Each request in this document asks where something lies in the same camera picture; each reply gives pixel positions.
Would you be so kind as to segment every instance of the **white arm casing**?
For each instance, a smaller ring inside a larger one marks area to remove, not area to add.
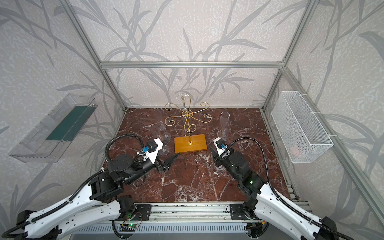
[[[146,152],[146,154],[149,157],[149,160],[152,162],[152,164],[155,163],[157,153],[160,151],[160,149],[163,148],[163,142],[159,138],[154,139],[154,141],[157,143],[156,151],[153,151],[150,153]]]
[[[220,137],[217,137],[217,138],[215,138],[215,140],[214,140],[214,144],[215,144],[215,147],[216,147],[216,151],[217,151],[217,154],[219,155],[219,156],[221,156],[221,154],[223,154],[223,152],[225,151],[225,148],[219,148],[218,146],[217,146],[217,144],[216,144],[216,142],[217,141],[219,141],[221,138]],[[230,154],[230,152],[229,151],[227,151],[227,153],[225,154],[225,156],[228,156]]]
[[[92,207],[91,209],[78,213],[59,224],[59,229],[61,229],[62,232],[57,236],[57,239],[61,239],[86,226],[117,219],[120,216],[119,210],[120,203],[115,200],[104,206]]]
[[[94,205],[100,204],[100,201],[90,200],[89,197],[92,196],[91,186],[84,186],[83,189],[79,192],[79,194],[75,197],[72,203],[67,204],[63,208],[59,209],[55,213],[43,217],[40,220],[37,220],[34,223],[31,223],[25,226],[25,232],[28,232],[27,238],[39,238],[47,234],[51,229],[55,228],[59,223],[65,221],[71,216],[90,208]],[[31,222],[31,220],[37,216],[40,216],[43,213],[46,213],[55,207],[61,205],[66,202],[70,198],[67,197],[43,210],[33,212],[30,214],[27,221]]]
[[[281,201],[278,201],[268,184],[264,184],[260,191],[261,194],[257,195],[258,203],[256,204],[256,209],[254,210],[255,215],[258,218],[269,222],[293,239],[300,240],[301,236],[304,236],[308,240],[314,239],[313,232],[318,233],[320,229],[319,227],[310,224],[307,220],[290,210]],[[307,215],[314,221],[319,222],[319,217],[298,207],[291,200],[281,195],[281,193],[278,194],[292,207]]]

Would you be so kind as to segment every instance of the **aluminum frame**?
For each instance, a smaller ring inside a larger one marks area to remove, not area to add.
[[[72,8],[69,0],[58,0],[59,4],[64,12],[64,14],[68,17],[72,27],[75,29],[76,33],[78,34],[80,40],[83,42],[85,48],[87,49],[88,53],[91,56],[91,59],[95,63],[96,67],[98,68],[100,75],[104,78],[104,81],[107,83],[107,86],[112,91],[113,95],[121,105],[121,107],[125,110],[126,106],[124,104],[124,101],[122,100],[122,97],[120,96],[119,92],[115,88],[115,85],[113,84],[112,80],[109,78],[106,71],[100,66],[100,59],[94,49],[94,47],[91,44],[91,41],[89,40],[88,36],[86,35],[79,19],[77,18],[76,13],[74,12],[74,9]]]
[[[305,11],[303,13],[303,17],[301,18],[300,20],[300,23],[296,29],[296,32],[292,38],[292,41],[288,47],[288,50],[287,52],[285,53],[285,56],[282,60],[282,67],[285,67],[287,66],[297,44],[299,43],[304,31],[305,31],[305,28],[307,27],[309,21],[311,20],[312,18],[312,15],[314,14],[314,11],[316,9],[316,6],[317,4],[319,3],[319,0],[309,0],[308,3],[307,3],[307,6],[305,8]],[[281,79],[281,69],[279,69],[279,72],[278,74],[276,75],[276,78],[272,84],[272,87],[267,95],[267,98],[265,99],[265,102],[264,102],[264,105],[263,105],[263,108],[266,108],[266,106],[268,105],[269,101],[271,100],[271,97],[272,97],[272,94],[274,93],[275,89],[277,88],[277,86],[279,85],[280,83],[280,79]]]
[[[272,128],[271,128],[271,126],[269,124],[268,118],[267,118],[267,116],[266,116],[266,114],[265,114],[263,109],[260,109],[260,112],[261,112],[263,120],[265,122],[267,133],[268,133],[268,135],[269,135],[269,137],[271,139],[273,149],[275,150],[275,154],[276,154],[276,157],[277,157],[277,162],[279,163],[281,172],[283,173],[285,184],[286,185],[291,185],[292,189],[293,189],[293,192],[296,194],[297,193],[297,190],[296,190],[297,188],[296,188],[294,182],[291,180],[292,177],[291,177],[290,172],[288,170],[288,167],[287,167],[287,165],[286,165],[286,163],[284,161],[284,158],[283,158],[283,155],[282,155],[282,153],[280,151],[280,148],[277,145],[277,141],[276,141],[275,135],[272,132]]]
[[[277,62],[141,62],[107,61],[100,63],[102,68],[281,68]]]
[[[242,203],[244,202],[135,202],[135,205],[151,204],[148,223],[258,223],[263,221],[260,219],[231,220],[231,213],[227,212],[229,205]],[[137,223],[137,221],[126,221],[126,223]]]
[[[313,103],[311,98],[306,95],[307,93],[303,87],[299,84],[292,72],[287,68],[282,68],[282,73],[287,79],[288,83],[291,85],[293,90],[298,91],[302,94],[304,100],[308,103],[309,107],[313,112],[320,112],[316,105]],[[321,113],[317,113],[319,122],[324,127],[325,131],[330,135],[337,135],[333,128],[329,125],[327,120]],[[372,185],[371,181],[364,174],[363,170],[359,167],[355,159],[349,153],[348,149],[345,147],[343,142],[339,137],[332,136],[333,139],[333,152],[339,159],[341,165],[344,167],[345,171],[359,189],[362,197],[371,208],[373,214],[376,216],[381,226],[384,228],[384,201],[375,187]]]

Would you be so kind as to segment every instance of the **gray wall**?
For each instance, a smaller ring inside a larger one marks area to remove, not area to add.
[[[45,208],[100,169],[122,110],[56,1],[0,2],[0,232],[25,209]],[[98,104],[57,163],[8,156],[68,93]]]
[[[351,155],[384,196],[384,2],[320,1],[288,68]],[[269,120],[282,78],[268,105]],[[355,239],[384,239],[384,230],[330,149],[310,164],[292,164],[278,140],[301,200]]]
[[[103,61],[281,61],[307,0],[71,0]],[[262,106],[275,69],[110,69],[127,106]]]

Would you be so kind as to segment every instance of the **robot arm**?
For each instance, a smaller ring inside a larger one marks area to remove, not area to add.
[[[109,157],[109,148],[121,137],[134,137],[139,140],[142,150],[133,159],[124,154],[115,160]],[[118,200],[106,205],[98,206],[123,192],[123,183],[131,184],[135,180],[156,168],[158,172],[167,172],[178,154],[160,161],[157,153],[163,147],[160,139],[147,142],[144,146],[142,140],[135,134],[123,134],[112,139],[106,146],[105,155],[108,169],[101,170],[87,179],[76,192],[37,212],[25,210],[19,213],[17,226],[3,233],[3,238],[21,239],[60,239],[80,228],[93,223],[130,218],[136,207],[130,196],[120,197]],[[11,234],[23,228],[22,234]]]
[[[281,231],[285,232],[293,239],[297,240],[336,240],[338,236],[351,240],[352,238],[337,232],[336,224],[329,218],[320,219],[304,209],[298,207],[291,200],[282,196],[271,185],[249,168],[249,163],[244,159],[243,154],[234,152],[221,138],[214,140],[216,150],[211,148],[217,167],[224,166],[231,174],[233,179],[238,182],[238,188],[248,196],[243,204],[244,213],[249,219],[263,219]],[[264,151],[266,174],[268,176],[268,166]]]

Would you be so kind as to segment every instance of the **metal rail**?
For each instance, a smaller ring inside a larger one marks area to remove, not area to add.
[[[281,68],[282,62],[141,62],[107,61],[102,68]]]
[[[104,81],[106,82],[107,86],[112,91],[113,95],[115,96],[118,103],[121,105],[121,107],[125,110],[125,104],[122,100],[122,97],[120,96],[119,92],[115,88],[115,85],[113,84],[112,80],[109,78],[108,74],[104,71],[104,69],[100,66],[100,59],[96,53],[96,50],[91,44],[91,41],[87,37],[79,19],[76,16],[76,13],[74,12],[74,9],[72,8],[69,0],[58,0],[60,3],[60,6],[64,12],[64,14],[68,17],[71,25],[75,29],[76,33],[80,37],[80,40],[83,42],[85,48],[87,49],[88,53],[90,54],[95,66],[100,72],[100,75],[104,78]]]
[[[284,56],[284,58],[282,60],[282,63],[283,63],[282,66],[283,67],[285,67],[288,64],[290,58],[292,57],[292,54],[293,54],[297,44],[299,43],[299,41],[300,41],[300,39],[301,39],[301,37],[302,37],[302,35],[304,33],[305,28],[307,27],[309,21],[311,20],[312,15],[313,15],[313,13],[314,13],[318,3],[319,3],[319,0],[309,0],[308,1],[307,6],[305,8],[305,11],[303,13],[303,17],[300,20],[300,23],[299,23],[299,25],[298,25],[298,27],[296,29],[296,32],[295,32],[295,34],[294,34],[294,36],[292,38],[292,41],[291,41],[291,43],[290,43],[290,45],[288,47],[288,50],[285,53],[285,56]],[[279,69],[279,72],[276,75],[275,80],[274,80],[274,82],[272,84],[272,87],[269,90],[268,95],[267,95],[267,97],[265,99],[265,102],[264,102],[264,105],[263,105],[264,109],[266,108],[266,106],[268,105],[269,101],[271,100],[271,97],[272,97],[273,93],[275,92],[275,89],[277,88],[277,86],[280,83],[280,79],[281,79],[281,68]]]

